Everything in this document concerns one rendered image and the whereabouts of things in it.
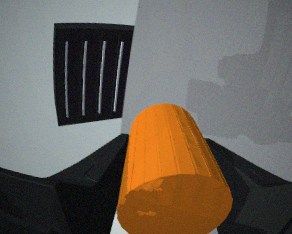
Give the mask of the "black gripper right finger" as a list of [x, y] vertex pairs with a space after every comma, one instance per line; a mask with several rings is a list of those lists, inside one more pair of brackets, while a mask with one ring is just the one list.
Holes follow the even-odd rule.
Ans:
[[218, 234], [283, 234], [292, 224], [292, 182], [205, 138], [230, 188], [231, 212]]

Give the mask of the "orange knob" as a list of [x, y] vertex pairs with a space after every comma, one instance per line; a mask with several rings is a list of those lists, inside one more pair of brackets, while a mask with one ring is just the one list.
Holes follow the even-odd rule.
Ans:
[[207, 234], [231, 212], [232, 196], [195, 119], [151, 106], [132, 124], [117, 203], [129, 234]]

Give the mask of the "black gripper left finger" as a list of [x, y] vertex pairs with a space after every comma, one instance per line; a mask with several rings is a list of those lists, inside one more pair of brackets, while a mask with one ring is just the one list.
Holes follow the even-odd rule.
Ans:
[[59, 234], [110, 234], [129, 138], [121, 133], [51, 177], [0, 167], [0, 211]]

